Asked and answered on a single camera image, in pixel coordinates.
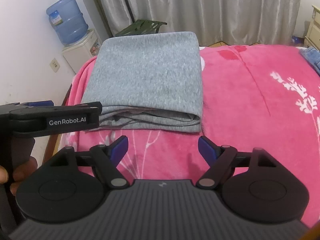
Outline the person's left hand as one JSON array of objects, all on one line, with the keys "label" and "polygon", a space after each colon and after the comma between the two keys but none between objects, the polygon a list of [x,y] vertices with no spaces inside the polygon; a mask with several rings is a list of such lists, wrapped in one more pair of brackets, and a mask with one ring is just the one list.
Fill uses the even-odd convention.
[{"label": "person's left hand", "polygon": [[[37,160],[34,157],[30,157],[29,160],[17,167],[12,177],[14,182],[10,185],[10,191],[13,196],[16,195],[17,189],[20,186],[21,182],[27,179],[33,172],[37,170]],[[9,174],[7,170],[1,166],[0,170],[0,182],[1,184],[7,183],[9,180]]]}]

